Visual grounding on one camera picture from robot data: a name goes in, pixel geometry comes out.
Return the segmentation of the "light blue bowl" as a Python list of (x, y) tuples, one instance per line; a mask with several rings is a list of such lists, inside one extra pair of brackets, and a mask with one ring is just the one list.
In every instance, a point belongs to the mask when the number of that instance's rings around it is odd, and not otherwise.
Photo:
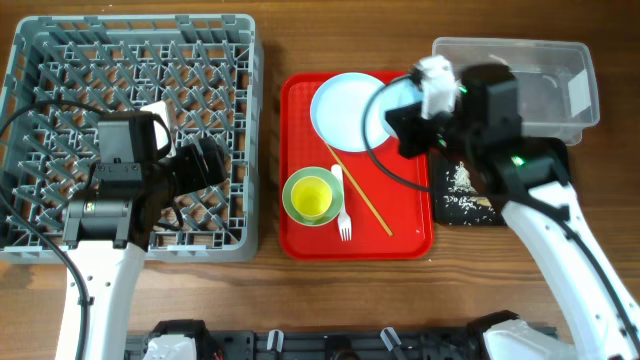
[(378, 116), (382, 129), (389, 136), (396, 138), (395, 131), (386, 121), (388, 111), (406, 107), (422, 101), (422, 92), (409, 80), (401, 77), (395, 78), (395, 83), (390, 84), (375, 101), (374, 114)]

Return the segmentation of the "rice and food scraps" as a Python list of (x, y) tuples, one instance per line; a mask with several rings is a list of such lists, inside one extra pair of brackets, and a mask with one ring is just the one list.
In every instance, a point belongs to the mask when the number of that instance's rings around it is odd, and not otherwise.
[(477, 191), (471, 185), (470, 172), (463, 162), (459, 162), (452, 169), (445, 172), (447, 195), (444, 196), (445, 205), (457, 207), (464, 214), (473, 210), (488, 210), (493, 212), (489, 200), (486, 197), (477, 197)]

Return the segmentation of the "green bowl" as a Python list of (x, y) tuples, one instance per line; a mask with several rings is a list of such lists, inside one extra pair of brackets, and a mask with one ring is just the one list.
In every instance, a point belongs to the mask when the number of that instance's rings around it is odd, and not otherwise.
[[(329, 210), (318, 220), (304, 219), (293, 207), (291, 202), (291, 191), (294, 184), (305, 176), (317, 176), (325, 180), (332, 189), (332, 203)], [(321, 167), (305, 167), (293, 173), (285, 182), (282, 190), (282, 205), (287, 215), (295, 222), (310, 227), (317, 227), (331, 222), (340, 212), (343, 202), (343, 195), (340, 184), (334, 175), (327, 169)]]

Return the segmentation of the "yellow cup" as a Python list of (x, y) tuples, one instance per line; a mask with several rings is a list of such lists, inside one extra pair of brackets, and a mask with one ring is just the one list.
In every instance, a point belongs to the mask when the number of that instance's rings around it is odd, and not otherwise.
[(318, 220), (329, 210), (332, 196), (332, 189), (325, 180), (317, 176), (305, 176), (294, 184), (291, 202), (304, 219)]

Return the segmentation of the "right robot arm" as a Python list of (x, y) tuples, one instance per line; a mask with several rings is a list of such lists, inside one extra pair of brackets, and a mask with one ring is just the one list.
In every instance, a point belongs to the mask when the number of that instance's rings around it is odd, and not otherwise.
[(432, 150), (465, 159), (485, 197), (525, 245), (570, 329), (564, 343), (503, 312), (478, 321), (477, 353), (487, 359), (635, 359), (639, 306), (608, 261), (580, 208), (557, 139), (523, 132), (518, 84), (509, 67), (480, 64), (455, 76), (444, 58), (409, 73), (422, 93), (385, 119), (400, 154)]

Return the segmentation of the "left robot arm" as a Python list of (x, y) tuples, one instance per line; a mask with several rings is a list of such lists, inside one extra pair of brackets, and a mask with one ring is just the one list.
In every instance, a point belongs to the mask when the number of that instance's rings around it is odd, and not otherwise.
[(98, 121), (99, 159), (66, 209), (67, 273), (59, 359), (120, 359), (150, 235), (178, 196), (228, 178), (224, 150), (211, 138), (158, 144), (162, 115), (149, 107)]

